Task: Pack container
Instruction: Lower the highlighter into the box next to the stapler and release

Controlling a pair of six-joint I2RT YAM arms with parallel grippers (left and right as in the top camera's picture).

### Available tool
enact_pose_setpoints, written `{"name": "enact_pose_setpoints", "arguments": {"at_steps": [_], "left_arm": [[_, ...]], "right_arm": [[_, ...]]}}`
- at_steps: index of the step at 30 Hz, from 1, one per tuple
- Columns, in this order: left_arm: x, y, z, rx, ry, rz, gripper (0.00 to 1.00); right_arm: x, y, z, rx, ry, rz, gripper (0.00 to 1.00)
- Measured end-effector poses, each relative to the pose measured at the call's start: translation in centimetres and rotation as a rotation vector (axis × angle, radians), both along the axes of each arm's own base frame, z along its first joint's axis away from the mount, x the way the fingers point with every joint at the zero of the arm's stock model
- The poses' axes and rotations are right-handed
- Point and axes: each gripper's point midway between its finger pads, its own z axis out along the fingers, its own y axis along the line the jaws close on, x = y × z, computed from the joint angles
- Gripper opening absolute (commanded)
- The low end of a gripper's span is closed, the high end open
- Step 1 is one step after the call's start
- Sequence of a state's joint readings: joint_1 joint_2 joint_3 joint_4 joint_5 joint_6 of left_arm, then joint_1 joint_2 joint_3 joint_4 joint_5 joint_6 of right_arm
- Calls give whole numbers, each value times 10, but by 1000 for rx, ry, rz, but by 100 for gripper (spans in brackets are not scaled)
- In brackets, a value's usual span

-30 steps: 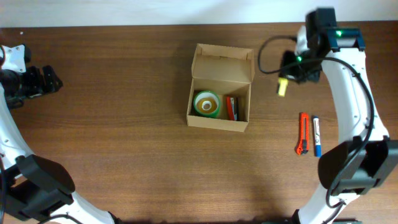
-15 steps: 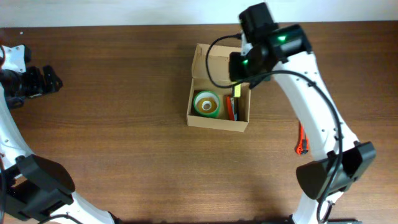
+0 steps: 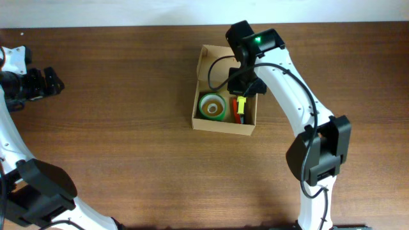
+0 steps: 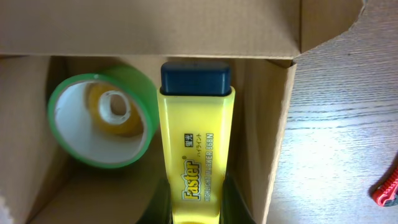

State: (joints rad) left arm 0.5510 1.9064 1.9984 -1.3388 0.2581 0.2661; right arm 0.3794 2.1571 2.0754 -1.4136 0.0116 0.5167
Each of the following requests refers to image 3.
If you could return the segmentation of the yellow highlighter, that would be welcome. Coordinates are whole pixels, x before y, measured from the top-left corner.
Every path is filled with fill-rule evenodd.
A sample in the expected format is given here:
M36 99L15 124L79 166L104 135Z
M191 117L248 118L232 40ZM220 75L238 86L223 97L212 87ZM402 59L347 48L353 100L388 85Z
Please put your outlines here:
M245 110L245 103L247 101L246 97L244 96L237 96L237 113L242 115L244 114L244 110Z

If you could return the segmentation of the green tape roll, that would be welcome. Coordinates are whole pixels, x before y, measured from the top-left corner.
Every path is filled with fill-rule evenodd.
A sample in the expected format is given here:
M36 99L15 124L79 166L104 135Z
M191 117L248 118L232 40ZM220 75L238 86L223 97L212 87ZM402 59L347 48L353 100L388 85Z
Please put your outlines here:
M221 114L219 114L218 116L208 116L203 111L204 104L209 100L217 100L223 105L223 111L222 111ZM216 93L205 94L199 101L199 111L206 119L214 120L214 121L222 121L224 119L224 117L225 117L225 114L226 114L226 101L219 94L216 94Z

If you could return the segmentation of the red stapler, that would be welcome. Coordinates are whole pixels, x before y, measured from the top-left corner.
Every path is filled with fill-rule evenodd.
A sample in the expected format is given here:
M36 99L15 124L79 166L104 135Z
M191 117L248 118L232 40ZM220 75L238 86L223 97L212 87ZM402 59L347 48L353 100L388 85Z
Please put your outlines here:
M233 99L232 105L233 105L233 115L235 118L235 123L241 124L242 122L241 122L241 117L238 113L238 102L236 98Z

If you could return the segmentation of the small yellow tape roll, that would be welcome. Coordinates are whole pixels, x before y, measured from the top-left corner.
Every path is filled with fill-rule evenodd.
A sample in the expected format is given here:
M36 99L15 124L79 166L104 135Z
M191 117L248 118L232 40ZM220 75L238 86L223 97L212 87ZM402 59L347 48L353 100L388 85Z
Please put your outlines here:
M208 116L218 116L223 111L223 105L217 100L209 100L204 104L203 111Z

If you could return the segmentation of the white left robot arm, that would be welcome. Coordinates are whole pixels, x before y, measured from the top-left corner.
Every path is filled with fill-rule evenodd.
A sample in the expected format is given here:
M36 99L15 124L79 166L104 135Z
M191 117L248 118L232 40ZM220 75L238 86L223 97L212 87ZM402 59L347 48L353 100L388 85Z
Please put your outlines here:
M1 220L40 229L124 229L82 201L62 168L38 160L10 116L27 101L57 95L64 87L51 67L1 72Z

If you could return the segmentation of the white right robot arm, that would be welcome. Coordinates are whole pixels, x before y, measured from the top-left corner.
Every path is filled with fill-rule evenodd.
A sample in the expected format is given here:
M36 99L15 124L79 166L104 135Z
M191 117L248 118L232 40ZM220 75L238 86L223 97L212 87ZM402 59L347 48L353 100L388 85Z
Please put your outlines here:
M225 81L232 95L271 91L291 125L295 140L286 161L300 183L300 213L294 229L335 229L331 199L341 165L346 162L351 123L335 117L314 95L293 64L286 44L274 29L255 33L247 21L226 32L239 68Z

